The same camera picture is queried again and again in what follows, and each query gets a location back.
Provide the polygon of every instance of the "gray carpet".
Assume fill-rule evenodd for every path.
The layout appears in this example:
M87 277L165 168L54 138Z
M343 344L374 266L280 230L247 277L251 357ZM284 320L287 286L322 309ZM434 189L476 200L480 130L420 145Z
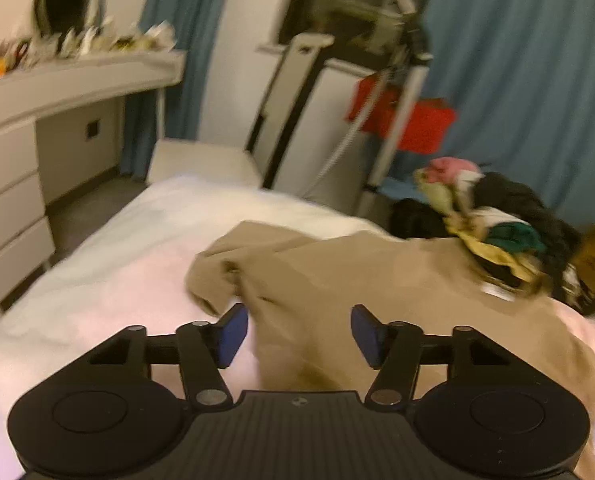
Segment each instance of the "gray carpet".
M68 257L81 243L146 189L146 184L115 177L57 211L49 221L55 241L53 261Z

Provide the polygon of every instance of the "floor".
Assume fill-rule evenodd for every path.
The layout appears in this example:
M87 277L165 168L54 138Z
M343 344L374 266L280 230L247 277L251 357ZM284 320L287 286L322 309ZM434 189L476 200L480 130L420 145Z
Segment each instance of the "floor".
M47 208L53 231L55 254L51 262L67 258L81 243L115 216L120 209L146 189L146 184L114 176L77 196L60 199ZM42 275L37 269L2 301L5 310L15 303Z
M146 189L146 184L116 176L57 210L48 219L55 241L54 262L67 258L81 243Z

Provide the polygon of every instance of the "beige blanket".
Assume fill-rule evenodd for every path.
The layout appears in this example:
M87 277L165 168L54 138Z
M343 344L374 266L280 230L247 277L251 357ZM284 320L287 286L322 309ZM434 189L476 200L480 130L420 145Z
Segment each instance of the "beige blanket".
M331 240L243 222L192 264L186 286L210 314L240 296L257 325L256 354L270 390L357 390L375 371L351 335L365 304L382 322L404 320L448 335L470 325L574 393L595 415L595 355L572 336L546 296L485 294L454 238L395 240L367 232ZM445 380L420 376L421 391ZM577 473L595 479L590 446Z

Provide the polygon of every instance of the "items on shelf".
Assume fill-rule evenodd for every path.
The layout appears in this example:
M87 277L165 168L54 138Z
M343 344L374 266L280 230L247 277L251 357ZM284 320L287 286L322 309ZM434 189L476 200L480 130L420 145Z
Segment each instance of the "items on shelf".
M118 36L113 19L101 27L91 27L80 34L74 28L66 34L35 35L0 41L0 76L12 70L26 70L61 59L78 59L101 52L164 51L175 47L175 30L167 22L145 33L137 28L129 36Z

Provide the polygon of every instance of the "white drawer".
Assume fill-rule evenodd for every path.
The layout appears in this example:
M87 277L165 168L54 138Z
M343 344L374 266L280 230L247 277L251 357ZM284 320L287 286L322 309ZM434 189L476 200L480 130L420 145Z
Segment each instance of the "white drawer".
M0 251L0 301L55 251L48 220L42 218Z
M37 173L0 194L0 249L44 215Z
M37 170L35 120L0 130L0 191Z

